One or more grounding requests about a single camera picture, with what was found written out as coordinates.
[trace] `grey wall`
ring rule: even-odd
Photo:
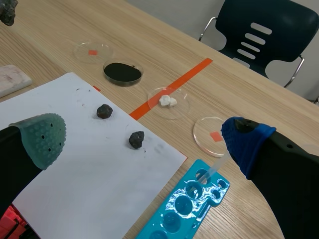
[[[319,0],[294,0],[319,13]],[[128,0],[141,10],[159,18],[169,25],[197,38],[212,16],[218,16],[224,0]],[[215,29],[213,24],[206,32],[202,42],[220,50],[226,38]],[[319,33],[303,52],[305,63],[289,90],[307,99],[319,96]],[[299,59],[287,63],[271,62],[266,69],[269,78],[284,85],[293,75]]]

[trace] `orange tape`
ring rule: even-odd
[[[189,81],[191,78],[197,75],[200,71],[202,71],[206,66],[208,66],[212,62],[213,62],[212,59],[206,58],[205,60],[200,62],[197,66],[195,66],[194,68],[186,72],[184,75],[179,77],[177,80],[175,80],[173,83],[171,83],[169,86],[167,86],[168,89],[158,92],[156,95],[150,98],[148,102],[145,102],[136,110],[134,110],[132,113],[130,113],[130,116],[135,120],[140,119],[143,115],[145,115],[148,111],[150,111],[151,108],[153,108],[159,103],[159,100],[162,95],[170,95],[171,93],[173,93],[179,87],[184,85],[187,81]]]
[[[99,88],[97,88],[96,86],[93,86],[93,88],[94,88],[95,90],[97,90],[98,92],[101,91],[101,90],[100,90]]]

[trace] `red object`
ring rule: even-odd
[[[202,71],[206,66],[208,66],[210,63],[212,63],[213,60],[206,58],[202,62],[200,62],[197,66],[186,72],[184,75],[179,77],[177,80],[175,80],[173,83],[171,83],[168,88],[172,88],[170,91],[160,91],[156,95],[154,95],[152,98],[149,99],[148,102],[145,102],[140,107],[138,107],[136,110],[134,110],[132,113],[130,113],[130,116],[138,120],[143,115],[145,115],[148,111],[151,110],[154,106],[156,106],[159,103],[159,100],[162,95],[170,95],[175,90],[177,90],[179,87],[184,85],[187,81],[189,81],[192,77],[194,77],[196,74],[198,74],[200,71]]]
[[[215,142],[220,142],[220,141],[223,141],[223,137],[220,135],[219,132],[213,132],[213,133],[210,133],[210,136],[213,138],[213,140]]]
[[[100,92],[101,90],[99,88],[97,88],[96,86],[93,86],[95,90],[97,90],[98,92]]]
[[[89,50],[89,51],[88,51],[88,54],[89,54],[89,55],[96,56],[96,55],[98,54],[98,51],[97,51],[97,50]]]
[[[14,228],[16,224],[15,219],[18,220],[19,225],[8,239],[18,239],[25,231],[24,226],[26,225],[26,222],[18,215],[18,212],[10,206],[0,220],[0,239],[3,239],[11,229]]]

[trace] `black powder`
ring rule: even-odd
[[[141,72],[123,63],[111,63],[104,68],[104,73],[108,77],[116,81],[130,82],[142,77]]]

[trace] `green silicone gripper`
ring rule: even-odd
[[[44,114],[10,126],[20,129],[25,151],[39,169],[47,169],[62,152],[66,126],[61,116]]]

